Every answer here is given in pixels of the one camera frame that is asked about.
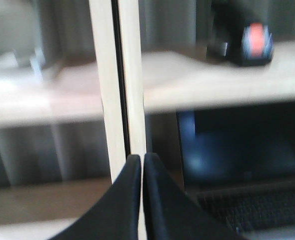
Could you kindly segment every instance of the vertical wooden frame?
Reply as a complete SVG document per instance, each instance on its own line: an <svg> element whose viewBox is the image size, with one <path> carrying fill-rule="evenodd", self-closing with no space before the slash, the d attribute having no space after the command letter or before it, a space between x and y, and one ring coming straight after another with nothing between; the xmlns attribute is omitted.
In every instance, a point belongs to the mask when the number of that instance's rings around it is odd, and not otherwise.
<svg viewBox="0 0 295 240"><path fill-rule="evenodd" d="M143 102L139 2L138 0L119 0L118 9L130 150L131 154L140 155L143 165L147 144ZM140 240L147 239L142 197L138 220L138 237Z"/></svg>
<svg viewBox="0 0 295 240"><path fill-rule="evenodd" d="M112 182L126 161L116 45L110 0L89 0Z"/></svg>

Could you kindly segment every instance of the shelf board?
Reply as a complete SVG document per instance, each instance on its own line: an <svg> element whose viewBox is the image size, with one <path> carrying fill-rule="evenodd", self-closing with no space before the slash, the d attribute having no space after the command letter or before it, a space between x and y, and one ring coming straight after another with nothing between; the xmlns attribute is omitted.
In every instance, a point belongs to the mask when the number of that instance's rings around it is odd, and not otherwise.
<svg viewBox="0 0 295 240"><path fill-rule="evenodd" d="M143 53L142 70L145 113L295 99L295 41L277 43L267 66L238 67L191 47ZM41 85L23 73L0 79L0 128L103 119L95 62L65 66Z"/></svg>
<svg viewBox="0 0 295 240"><path fill-rule="evenodd" d="M277 43L271 64L259 67L211 62L197 48L152 52L143 76L146 112L295 99L295 41Z"/></svg>
<svg viewBox="0 0 295 240"><path fill-rule="evenodd" d="M32 72L10 73L0 77L0 128L103 118L95 62L65 66L43 84Z"/></svg>

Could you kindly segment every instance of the laptop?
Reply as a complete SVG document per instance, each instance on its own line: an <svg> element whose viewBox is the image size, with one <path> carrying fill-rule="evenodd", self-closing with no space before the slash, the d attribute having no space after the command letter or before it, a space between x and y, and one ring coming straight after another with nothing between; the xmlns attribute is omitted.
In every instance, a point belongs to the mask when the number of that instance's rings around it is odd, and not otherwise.
<svg viewBox="0 0 295 240"><path fill-rule="evenodd" d="M177 113L184 187L250 240L295 239L295 101Z"/></svg>

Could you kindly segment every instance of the laptop screen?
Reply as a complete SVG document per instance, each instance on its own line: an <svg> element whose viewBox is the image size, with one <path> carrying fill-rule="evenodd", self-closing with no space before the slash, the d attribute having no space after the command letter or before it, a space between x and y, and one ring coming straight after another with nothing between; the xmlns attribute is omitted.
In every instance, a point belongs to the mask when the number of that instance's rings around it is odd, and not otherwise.
<svg viewBox="0 0 295 240"><path fill-rule="evenodd" d="M185 184L295 175L295 102L179 112Z"/></svg>

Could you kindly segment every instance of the black object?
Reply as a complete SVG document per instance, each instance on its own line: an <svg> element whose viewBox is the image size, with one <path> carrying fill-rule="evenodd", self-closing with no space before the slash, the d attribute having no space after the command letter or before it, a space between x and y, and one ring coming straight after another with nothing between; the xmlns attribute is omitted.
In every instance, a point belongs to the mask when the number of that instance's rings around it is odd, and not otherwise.
<svg viewBox="0 0 295 240"><path fill-rule="evenodd" d="M144 158L143 206L149 240L245 239L190 201L155 153Z"/></svg>
<svg viewBox="0 0 295 240"><path fill-rule="evenodd" d="M51 240L137 240L140 194L140 157L129 155L97 204Z"/></svg>
<svg viewBox="0 0 295 240"><path fill-rule="evenodd" d="M237 233L295 225L295 188L198 201L205 211Z"/></svg>
<svg viewBox="0 0 295 240"><path fill-rule="evenodd" d="M240 66L271 62L273 39L268 26L237 0L214 0L212 39L208 52L224 56Z"/></svg>
<svg viewBox="0 0 295 240"><path fill-rule="evenodd" d="M186 186L295 176L295 101L177 116Z"/></svg>

